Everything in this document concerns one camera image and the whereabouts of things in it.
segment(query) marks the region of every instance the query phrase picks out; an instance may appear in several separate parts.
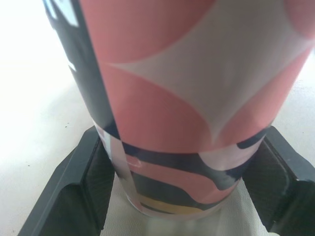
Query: white floor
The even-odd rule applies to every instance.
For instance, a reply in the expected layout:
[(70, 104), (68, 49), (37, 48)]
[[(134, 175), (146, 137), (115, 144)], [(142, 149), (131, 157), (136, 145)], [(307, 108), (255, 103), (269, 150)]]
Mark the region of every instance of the white floor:
[[(41, 3), (7, 2), (0, 9), (0, 236), (16, 236), (55, 167), (92, 120)], [(314, 78), (313, 54), (274, 122), (313, 165)], [(179, 235), (184, 230), (186, 235), (268, 235), (243, 183), (220, 213), (183, 225), (141, 215), (115, 180), (103, 236)]]

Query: cup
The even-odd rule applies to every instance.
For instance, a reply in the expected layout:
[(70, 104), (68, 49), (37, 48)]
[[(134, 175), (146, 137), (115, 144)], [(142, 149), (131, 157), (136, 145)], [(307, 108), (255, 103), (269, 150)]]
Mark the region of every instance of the cup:
[(313, 0), (47, 0), (46, 8), (127, 198), (166, 219), (222, 206), (315, 39)]

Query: tumbler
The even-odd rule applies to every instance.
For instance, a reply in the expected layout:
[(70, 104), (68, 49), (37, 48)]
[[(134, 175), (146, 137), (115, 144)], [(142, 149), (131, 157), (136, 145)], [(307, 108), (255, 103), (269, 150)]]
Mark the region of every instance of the tumbler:
[(222, 206), (315, 42), (314, 0), (44, 3), (127, 199), (166, 219)]

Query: yellow stripe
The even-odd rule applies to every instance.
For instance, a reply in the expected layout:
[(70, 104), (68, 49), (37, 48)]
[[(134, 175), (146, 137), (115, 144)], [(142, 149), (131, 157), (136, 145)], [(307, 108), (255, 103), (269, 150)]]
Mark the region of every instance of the yellow stripe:
[(194, 213), (200, 213), (202, 212), (201, 209), (189, 207), (189, 206), (177, 206), (172, 205), (164, 202), (160, 202), (157, 200), (153, 200), (151, 198), (147, 198), (145, 196), (142, 196), (138, 194), (140, 202), (142, 202), (145, 205), (148, 205), (149, 207), (153, 207), (157, 210), (162, 210), (168, 213), (173, 214), (194, 214)]

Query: pink shape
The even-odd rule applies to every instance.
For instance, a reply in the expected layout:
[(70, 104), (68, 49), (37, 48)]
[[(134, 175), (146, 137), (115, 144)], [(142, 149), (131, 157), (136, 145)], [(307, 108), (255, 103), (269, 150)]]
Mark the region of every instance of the pink shape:
[(315, 38), (315, 0), (284, 0), (288, 17), (303, 36)]
[(298, 56), (236, 113), (220, 133), (215, 148), (246, 140), (272, 122), (310, 51)]
[(130, 155), (126, 156), (131, 171), (179, 187), (199, 203), (216, 203), (229, 195), (237, 185), (236, 183), (232, 187), (220, 191), (213, 181), (207, 177), (147, 163)]
[(122, 141), (160, 152), (210, 149), (209, 127), (188, 103), (136, 75), (100, 68)]
[(215, 0), (82, 0), (99, 61), (128, 62), (183, 37)]

